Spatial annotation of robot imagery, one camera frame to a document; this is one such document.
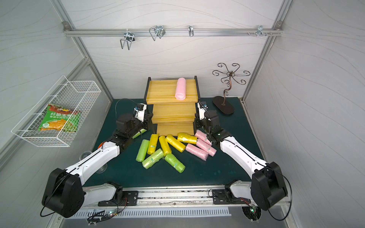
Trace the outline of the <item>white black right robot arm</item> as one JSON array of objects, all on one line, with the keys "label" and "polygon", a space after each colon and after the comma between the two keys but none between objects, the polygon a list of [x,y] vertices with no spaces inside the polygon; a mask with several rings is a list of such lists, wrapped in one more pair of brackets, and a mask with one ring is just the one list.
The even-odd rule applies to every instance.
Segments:
[{"label": "white black right robot arm", "polygon": [[216,111],[200,108],[195,114],[194,124],[206,132],[209,142],[234,159],[251,178],[250,186],[240,180],[229,185],[234,197],[251,199],[264,211],[287,197],[287,179],[279,165],[260,159],[241,145],[231,133],[221,127]]}]

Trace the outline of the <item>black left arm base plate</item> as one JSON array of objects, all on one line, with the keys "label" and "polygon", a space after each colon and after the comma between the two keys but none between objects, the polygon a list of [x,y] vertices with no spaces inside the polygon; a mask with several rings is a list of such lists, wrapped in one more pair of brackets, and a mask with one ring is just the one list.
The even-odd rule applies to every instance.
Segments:
[{"label": "black left arm base plate", "polygon": [[113,206],[136,206],[138,200],[138,191],[119,191],[115,196],[108,201],[100,201],[99,207],[113,207]]}]

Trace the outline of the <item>pink trash bag roll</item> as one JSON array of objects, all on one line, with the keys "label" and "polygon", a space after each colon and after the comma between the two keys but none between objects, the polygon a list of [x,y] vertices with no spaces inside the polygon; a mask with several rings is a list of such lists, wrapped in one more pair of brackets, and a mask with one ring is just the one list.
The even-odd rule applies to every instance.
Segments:
[{"label": "pink trash bag roll", "polygon": [[195,137],[202,140],[203,142],[205,142],[208,145],[212,145],[212,142],[209,141],[207,138],[207,134],[205,134],[204,132],[202,132],[200,130],[196,130]]},{"label": "pink trash bag roll", "polygon": [[175,98],[183,101],[186,99],[186,79],[179,78],[176,84]]},{"label": "pink trash bag roll", "polygon": [[201,150],[207,152],[211,157],[215,156],[217,152],[216,149],[214,149],[211,145],[207,144],[201,139],[197,139],[196,146]]},{"label": "pink trash bag roll", "polygon": [[209,154],[207,152],[205,152],[204,150],[192,145],[192,144],[187,144],[186,146],[186,151],[195,155],[196,157],[200,158],[203,161],[206,161]]}]

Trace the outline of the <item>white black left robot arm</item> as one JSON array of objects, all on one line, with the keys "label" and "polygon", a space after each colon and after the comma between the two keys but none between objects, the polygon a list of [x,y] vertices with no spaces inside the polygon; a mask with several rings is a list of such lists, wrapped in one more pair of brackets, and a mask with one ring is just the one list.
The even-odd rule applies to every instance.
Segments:
[{"label": "white black left robot arm", "polygon": [[119,205],[123,200],[123,187],[114,182],[84,187],[86,181],[110,160],[119,156],[132,143],[141,130],[149,130],[153,114],[125,114],[117,121],[111,138],[90,155],[65,169],[57,168],[48,177],[41,204],[65,218],[70,218],[84,206],[112,201]]}]

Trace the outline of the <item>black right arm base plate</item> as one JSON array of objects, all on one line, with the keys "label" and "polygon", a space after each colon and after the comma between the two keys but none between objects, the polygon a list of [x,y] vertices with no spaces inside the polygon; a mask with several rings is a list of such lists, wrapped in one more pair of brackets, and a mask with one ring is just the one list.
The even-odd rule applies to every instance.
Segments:
[{"label": "black right arm base plate", "polygon": [[251,200],[247,198],[237,198],[230,190],[227,189],[210,189],[208,196],[213,199],[214,205],[236,205],[236,204],[251,204]]}]

